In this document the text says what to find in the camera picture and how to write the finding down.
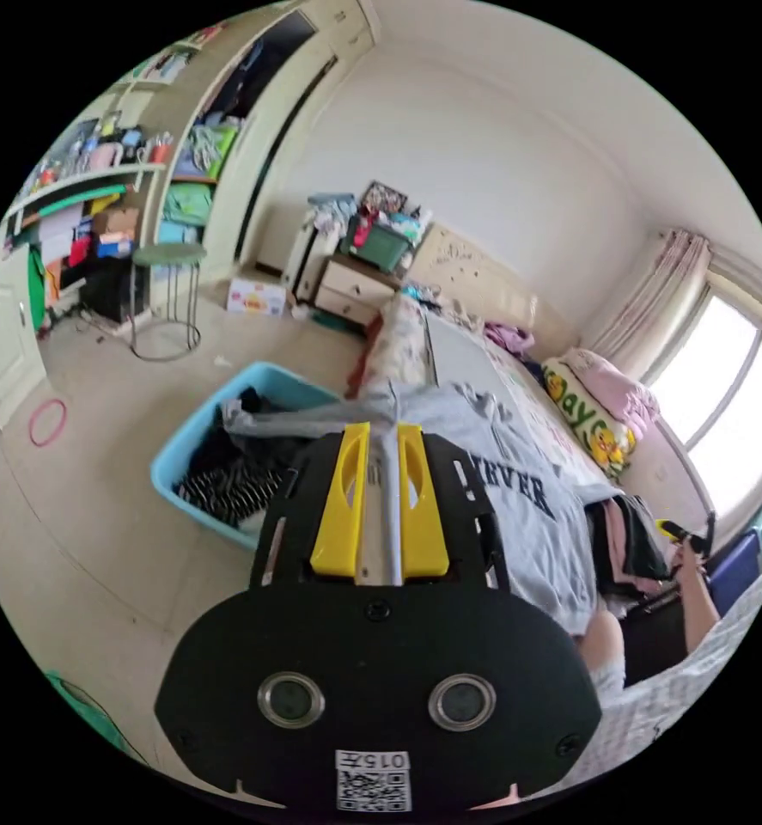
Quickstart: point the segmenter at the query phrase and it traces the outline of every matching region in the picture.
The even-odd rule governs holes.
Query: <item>ceiling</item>
[[[628,186],[653,224],[697,231],[762,273],[762,226],[735,178],[690,122],[624,66],[487,3],[372,4],[384,47],[415,50],[534,107]]]

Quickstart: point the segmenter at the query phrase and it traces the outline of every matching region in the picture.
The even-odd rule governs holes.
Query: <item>white box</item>
[[[263,284],[245,278],[232,278],[228,312],[254,312],[260,315],[282,315],[286,307],[286,289],[275,284]]]

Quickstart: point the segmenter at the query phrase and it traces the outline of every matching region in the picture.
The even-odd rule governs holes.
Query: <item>tile floor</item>
[[[168,746],[152,706],[176,641],[247,586],[251,555],[160,498],[149,464],[252,361],[343,392],[361,341],[311,321],[230,315],[210,296],[198,327],[200,347],[165,364],[138,360],[81,321],[42,345],[48,378],[0,432],[0,603],[43,670],[88,691],[149,763],[205,787]],[[141,352],[166,351],[162,332],[144,333]],[[68,419],[37,449],[27,422],[52,397]]]

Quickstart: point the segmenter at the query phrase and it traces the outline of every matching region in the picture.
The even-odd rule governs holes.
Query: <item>window frame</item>
[[[672,337],[667,346],[664,347],[661,355],[654,361],[650,369],[642,377],[641,381],[646,386],[649,386],[656,378],[668,368],[670,362],[675,357],[679,349],[685,344],[687,339],[692,334],[693,329],[701,320],[702,313],[707,308],[713,297],[718,297],[733,307],[737,312],[744,315],[757,329],[762,333],[762,297],[757,296],[754,290],[748,288],[748,284],[744,283],[744,279],[738,272],[731,271],[728,267],[723,267],[717,264],[715,258],[711,261],[710,267],[707,271],[707,284],[702,290],[701,295],[696,305],[688,313],[684,324],[679,328],[676,334]],[[755,358],[758,355],[761,341],[758,343],[754,340],[755,352],[753,347],[750,350],[749,364],[747,358],[742,365],[743,370],[739,370],[730,390],[725,393],[722,402],[716,405],[716,409],[710,414],[709,418],[718,420],[724,410],[732,402],[735,393],[738,392],[741,384],[746,380],[749,370],[755,363]],[[710,425],[705,428],[705,432],[709,431],[715,420],[710,422]],[[670,445],[673,452],[678,456],[681,465],[687,472],[687,475],[698,494],[702,506],[708,511],[715,509],[707,486],[701,473],[696,468],[692,458],[690,457],[690,450],[686,443],[682,441],[669,426],[668,422],[659,419],[656,428],[664,436],[666,442]],[[757,481],[755,487],[745,494],[742,500],[728,513],[721,514],[719,518],[718,528],[716,530],[716,540],[713,547],[713,552],[717,552],[721,547],[725,547],[729,541],[737,536],[742,531],[750,519],[762,507],[762,477]]]
[[[731,309],[734,309],[737,313],[739,313],[739,315],[742,315],[747,321],[753,324],[756,332],[741,367],[735,374],[730,386],[727,388],[716,406],[713,407],[707,418],[704,419],[695,432],[693,432],[692,435],[690,435],[686,440],[679,438],[673,433],[675,440],[681,444],[688,454],[692,448],[695,447],[696,444],[698,444],[698,442],[701,441],[701,439],[704,438],[704,436],[707,435],[707,433],[710,432],[710,430],[712,430],[712,428],[716,425],[718,419],[721,418],[736,393],[738,393],[741,389],[741,385],[747,379],[747,375],[753,367],[756,357],[759,355],[759,348],[762,344],[762,320],[755,317],[753,313],[746,311],[743,307],[739,306],[738,302],[734,300],[732,296],[726,295],[708,284],[704,287],[701,297],[698,299],[696,306],[691,311],[685,324],[674,335],[672,341],[667,347],[665,347],[662,355],[659,356],[655,364],[653,364],[653,366],[647,371],[647,374],[643,377],[643,383],[646,386],[650,386],[666,370],[669,369],[670,364],[673,362],[681,348],[686,344],[687,340],[689,340],[693,331],[698,326],[698,323],[701,321],[713,298],[717,298],[719,301],[726,303]]]

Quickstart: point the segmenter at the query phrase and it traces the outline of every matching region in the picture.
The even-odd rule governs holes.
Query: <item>knee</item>
[[[596,670],[624,657],[624,634],[609,610],[597,610],[578,643],[588,669]]]

